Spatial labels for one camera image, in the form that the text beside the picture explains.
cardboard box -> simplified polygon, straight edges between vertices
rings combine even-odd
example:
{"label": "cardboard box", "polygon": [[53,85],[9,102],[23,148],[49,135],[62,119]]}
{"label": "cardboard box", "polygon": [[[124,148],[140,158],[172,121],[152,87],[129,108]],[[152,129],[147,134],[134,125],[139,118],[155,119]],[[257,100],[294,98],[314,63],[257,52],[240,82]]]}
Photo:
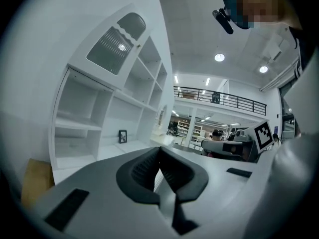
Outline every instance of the cardboard box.
{"label": "cardboard box", "polygon": [[48,189],[54,186],[50,163],[30,159],[24,174],[21,203],[30,208]]}

white pillar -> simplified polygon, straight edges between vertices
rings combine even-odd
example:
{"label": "white pillar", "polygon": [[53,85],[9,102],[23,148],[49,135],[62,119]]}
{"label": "white pillar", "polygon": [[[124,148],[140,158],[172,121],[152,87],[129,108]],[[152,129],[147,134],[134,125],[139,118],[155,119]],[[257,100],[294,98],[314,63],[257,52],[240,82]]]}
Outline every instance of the white pillar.
{"label": "white pillar", "polygon": [[196,113],[197,113],[197,108],[193,108],[193,111],[191,112],[191,120],[189,123],[189,129],[187,132],[187,137],[186,140],[184,142],[184,146],[188,147],[189,143],[191,141],[191,137],[193,135],[193,131],[194,131],[194,126],[195,126],[195,121],[196,121]]}

white wall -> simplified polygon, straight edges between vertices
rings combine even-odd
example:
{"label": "white wall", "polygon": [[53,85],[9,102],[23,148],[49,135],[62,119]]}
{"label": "white wall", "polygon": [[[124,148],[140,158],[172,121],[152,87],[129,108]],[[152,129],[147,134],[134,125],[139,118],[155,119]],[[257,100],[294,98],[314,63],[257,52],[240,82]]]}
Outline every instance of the white wall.
{"label": "white wall", "polygon": [[[220,87],[222,82],[226,82],[225,79],[207,76],[207,75],[199,75],[199,74],[174,74],[178,77],[178,83],[175,83],[175,86],[179,87],[188,87],[188,88],[197,88],[197,89],[205,89],[218,91],[217,89]],[[207,78],[210,78],[208,86],[206,86]]]}
{"label": "white wall", "polygon": [[266,104],[266,118],[269,120],[271,131],[274,133],[275,126],[278,126],[278,136],[281,137],[282,112],[278,88],[261,92],[252,86],[229,80],[229,93]]}
{"label": "white wall", "polygon": [[11,172],[18,192],[29,158],[49,162],[48,125],[68,60],[90,31],[132,2],[156,26],[152,38],[168,70],[161,104],[172,106],[171,61],[159,0],[26,0],[20,9],[0,54],[1,165]]}
{"label": "white wall", "polygon": [[223,79],[219,85],[219,87],[217,88],[218,92],[224,92],[224,93],[228,93],[228,80]]}
{"label": "white wall", "polygon": [[267,104],[267,119],[269,120],[271,132],[274,133],[275,127],[277,126],[278,136],[280,138],[282,129],[282,108],[278,88],[265,92],[265,103]]}
{"label": "white wall", "polygon": [[265,103],[265,93],[261,92],[258,88],[233,80],[229,80],[228,82],[230,94]]}

picture frame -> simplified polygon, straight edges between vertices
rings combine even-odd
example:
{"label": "picture frame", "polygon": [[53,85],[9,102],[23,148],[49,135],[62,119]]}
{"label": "picture frame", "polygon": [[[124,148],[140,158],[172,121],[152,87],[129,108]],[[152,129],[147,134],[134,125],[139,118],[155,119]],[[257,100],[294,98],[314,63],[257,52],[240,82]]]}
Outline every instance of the picture frame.
{"label": "picture frame", "polygon": [[119,130],[119,143],[128,142],[128,134],[126,130]]}

railing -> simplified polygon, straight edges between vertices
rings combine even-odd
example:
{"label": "railing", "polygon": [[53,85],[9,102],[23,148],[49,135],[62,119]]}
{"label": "railing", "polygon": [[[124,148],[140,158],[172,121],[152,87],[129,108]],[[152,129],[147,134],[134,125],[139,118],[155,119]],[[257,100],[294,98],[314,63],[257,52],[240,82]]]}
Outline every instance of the railing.
{"label": "railing", "polygon": [[174,86],[174,96],[235,107],[266,116],[266,104],[227,93]]}

